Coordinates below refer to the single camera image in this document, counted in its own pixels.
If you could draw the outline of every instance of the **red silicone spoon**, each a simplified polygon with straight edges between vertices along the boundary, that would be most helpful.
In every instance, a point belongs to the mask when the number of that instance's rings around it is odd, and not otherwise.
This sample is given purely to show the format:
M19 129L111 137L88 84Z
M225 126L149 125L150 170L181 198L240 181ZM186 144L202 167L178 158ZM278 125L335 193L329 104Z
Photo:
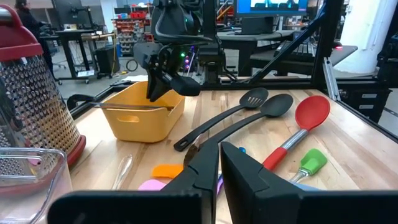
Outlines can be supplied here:
M303 100L297 106L295 114L300 130L269 155L262 165L268 170L274 170L289 150L293 149L312 129L318 127L327 119L329 112L329 101L323 96L310 96Z

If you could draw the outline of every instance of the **person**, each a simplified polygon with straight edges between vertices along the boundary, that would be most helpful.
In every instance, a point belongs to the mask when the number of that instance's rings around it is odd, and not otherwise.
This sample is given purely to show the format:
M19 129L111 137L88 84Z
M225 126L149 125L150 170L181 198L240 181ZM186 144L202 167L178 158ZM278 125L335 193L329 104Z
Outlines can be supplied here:
M38 22L30 13L30 0L16 0L15 9L24 27L26 27L36 37L37 41L42 46L43 58L47 63L52 76L54 76L49 45L45 40L40 38L40 27L44 26L45 23Z

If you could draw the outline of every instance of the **clear plastic container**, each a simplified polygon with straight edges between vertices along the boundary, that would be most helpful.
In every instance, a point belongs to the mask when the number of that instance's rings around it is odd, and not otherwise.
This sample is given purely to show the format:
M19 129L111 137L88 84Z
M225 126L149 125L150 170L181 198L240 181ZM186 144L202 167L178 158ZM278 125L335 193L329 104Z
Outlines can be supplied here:
M0 223L46 223L51 203L70 191L63 151L0 148Z

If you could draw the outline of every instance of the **yellow plastic bin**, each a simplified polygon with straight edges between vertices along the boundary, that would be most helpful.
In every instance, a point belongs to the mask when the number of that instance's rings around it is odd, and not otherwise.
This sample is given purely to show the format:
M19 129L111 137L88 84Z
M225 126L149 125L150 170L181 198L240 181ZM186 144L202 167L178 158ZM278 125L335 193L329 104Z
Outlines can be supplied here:
M174 90L155 102L146 98L147 82L138 82L104 103L174 107L153 110L103 109L116 138L123 141L158 142L167 137L184 111L185 97Z

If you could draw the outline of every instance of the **wooden butcher block table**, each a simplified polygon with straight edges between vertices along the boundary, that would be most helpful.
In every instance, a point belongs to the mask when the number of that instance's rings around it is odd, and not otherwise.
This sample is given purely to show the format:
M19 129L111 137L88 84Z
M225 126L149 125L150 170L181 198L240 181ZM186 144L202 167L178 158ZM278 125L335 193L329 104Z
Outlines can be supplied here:
M168 138L154 144L118 141L102 110L91 109L76 120L80 133L87 137L87 145L77 165L70 168L74 190L110 189L121 159L128 154L134 156L134 163L122 189L136 190L151 178L157 165L182 164L186 151L175 151L173 144L205 121L238 105L245 92L203 91L200 96L187 97L184 114ZM271 90L269 98L280 93L294 98L288 113L276 119L262 118L225 141L245 147L251 157L263 162L299 130L294 117L297 105L311 95L322 95L317 90ZM276 174L290 179L306 152L317 148L327 156L328 163L302 184L325 190L397 189L398 145L334 101L330 104L328 119L288 154ZM239 111L211 128L210 135L255 113L258 110ZM224 191L217 201L217 221L231 223Z

